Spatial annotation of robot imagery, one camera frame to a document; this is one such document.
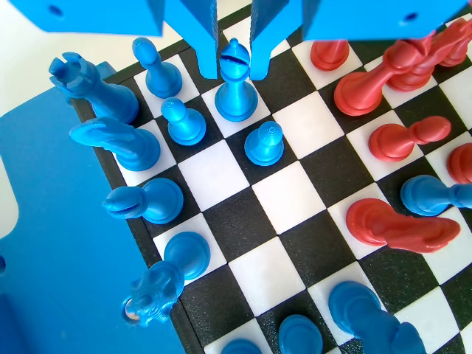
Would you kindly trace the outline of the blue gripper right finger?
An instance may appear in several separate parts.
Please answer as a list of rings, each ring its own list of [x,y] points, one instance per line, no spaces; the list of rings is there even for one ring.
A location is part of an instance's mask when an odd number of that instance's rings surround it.
[[[272,50],[299,28],[305,41],[420,38],[466,4],[463,0],[253,1],[250,78],[266,77]]]

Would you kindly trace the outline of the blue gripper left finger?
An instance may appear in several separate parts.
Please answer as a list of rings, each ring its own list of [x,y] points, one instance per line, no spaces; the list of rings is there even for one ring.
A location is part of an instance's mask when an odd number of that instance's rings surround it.
[[[160,37],[166,23],[195,50],[201,75],[218,77],[216,1],[17,0],[11,4],[47,32]]]

